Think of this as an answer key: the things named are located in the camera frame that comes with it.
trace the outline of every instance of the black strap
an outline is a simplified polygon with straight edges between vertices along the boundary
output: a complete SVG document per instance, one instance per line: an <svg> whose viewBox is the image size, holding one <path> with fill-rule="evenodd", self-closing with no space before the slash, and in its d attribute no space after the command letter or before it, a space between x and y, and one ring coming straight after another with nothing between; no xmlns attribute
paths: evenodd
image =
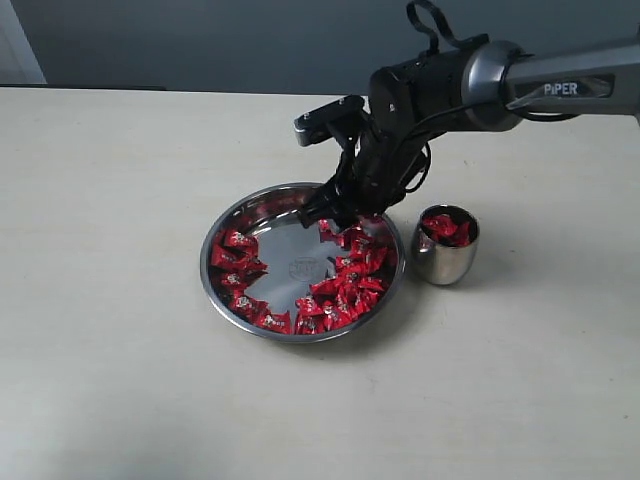
<svg viewBox="0 0 640 480"><path fill-rule="evenodd" d="M446 17L442 13L442 11L436 7L429 0L413 0L409 4L407 4L407 17L418 32L426 33L429 36L430 48L428 53L438 53L438 36L433 31L433 29L427 27L420 18L418 17L418 12L416 11L416 6L422 7L427 10L433 21L438 28L438 32L442 35L442 38L446 40L446 42L452 47L457 48L458 50L466 50L467 48L475 48L483 43L487 43L489 41L489 36L486 34L477 35L475 37L469 37L464 40L458 40L453 35L453 31L449 26L449 22L447 22Z"/></svg>

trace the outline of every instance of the metal plate rim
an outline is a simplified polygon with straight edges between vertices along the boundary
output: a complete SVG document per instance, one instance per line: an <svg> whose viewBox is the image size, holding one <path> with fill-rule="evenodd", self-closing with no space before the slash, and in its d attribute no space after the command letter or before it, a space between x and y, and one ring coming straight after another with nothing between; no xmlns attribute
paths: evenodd
<svg viewBox="0 0 640 480"><path fill-rule="evenodd" d="M217 220L209 229L209 232L207 233L204 239L204 242L202 244L202 248L200 250L200 280L202 282L202 286L204 287L204 290L207 296L209 297L209 301L211 302L213 307L218 311L218 313L220 313L220 315L222 315L227 321L231 322L236 327L244 330L245 332L251 333L253 335L266 338L268 340L282 342L282 343L304 344L304 343L317 343L317 342L322 342L326 340L332 340L334 338L338 338L343 335L346 335L347 333L353 332L354 330L360 328L361 326L363 326L364 324L368 323L373 318L375 318L376 315L378 315L380 311L386 306L386 304L391 300L391 298L395 295L396 291L400 287L400 284L404 280L404 274L405 274L405 268L406 268L404 244L402 242L402 238L400 237L400 232L398 232L398 229L396 228L395 224L391 221L391 219L386 214L383 214L381 215L381 217L384 219L387 227L391 231L397 245L398 265L396 266L396 272L394 275L393 282L391 283L391 286L389 287L389 289L386 291L384 297L382 297L380 302L378 302L375 305L375 307L371 310L371 312L364 314L361 318L359 318L357 321L353 322L352 324L347 325L346 327L343 327L339 330L318 333L315 335L295 335L295 334L287 335L284 333L272 332L271 330L265 330L263 328L259 328L254 325L251 325L250 323L247 323L244 320L238 319L235 313L232 312L229 308L227 308L226 305L224 305L220 301L220 299L218 298L218 295L213 289L213 286L211 285L211 281L209 280L209 247L211 245L211 242L213 240L215 233L221 227L221 225L226 220L226 218L243 204L261 195L264 195L266 193L270 193L275 190L288 190L288 189L300 188L300 187L319 187L321 185L322 185L321 183L317 183L317 182L294 182L294 183L283 183L283 184L275 185L272 187L263 188L261 190L258 190L257 192L247 195L246 197L234 203L231 207L227 208L217 218Z"/></svg>

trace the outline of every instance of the stainless steel cup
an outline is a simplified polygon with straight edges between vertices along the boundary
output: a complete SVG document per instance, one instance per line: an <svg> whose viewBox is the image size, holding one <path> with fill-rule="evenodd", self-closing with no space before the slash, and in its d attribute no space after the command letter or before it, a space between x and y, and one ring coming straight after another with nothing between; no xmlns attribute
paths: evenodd
<svg viewBox="0 0 640 480"><path fill-rule="evenodd" d="M429 238L423 229L422 220L427 216L442 214L449 215L457 225L470 222L469 245L449 247ZM420 215L413 232L410 249L413 268L422 279L434 285L452 285L459 282L471 268L479 238L478 221L466 210L453 205L429 207Z"/></svg>

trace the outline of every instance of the logo on plate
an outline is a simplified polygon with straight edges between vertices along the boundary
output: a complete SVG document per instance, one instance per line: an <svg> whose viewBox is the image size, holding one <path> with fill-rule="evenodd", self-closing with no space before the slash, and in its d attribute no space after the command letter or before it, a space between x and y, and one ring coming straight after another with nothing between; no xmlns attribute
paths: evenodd
<svg viewBox="0 0 640 480"><path fill-rule="evenodd" d="M289 276L298 282L309 282L318 276L320 265L313 257L296 258L289 264Z"/></svg>

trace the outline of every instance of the table surface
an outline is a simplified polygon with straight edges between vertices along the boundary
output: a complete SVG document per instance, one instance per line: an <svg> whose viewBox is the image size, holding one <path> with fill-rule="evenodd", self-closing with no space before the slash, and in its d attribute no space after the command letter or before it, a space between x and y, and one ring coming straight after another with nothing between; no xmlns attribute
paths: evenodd
<svg viewBox="0 0 640 480"><path fill-rule="evenodd" d="M338 147L292 129L329 99L0 89L0 478L637 477L637 122L438 139L389 213L406 241L473 212L465 281L274 344L214 311L200 247L240 197L329 177Z"/></svg>

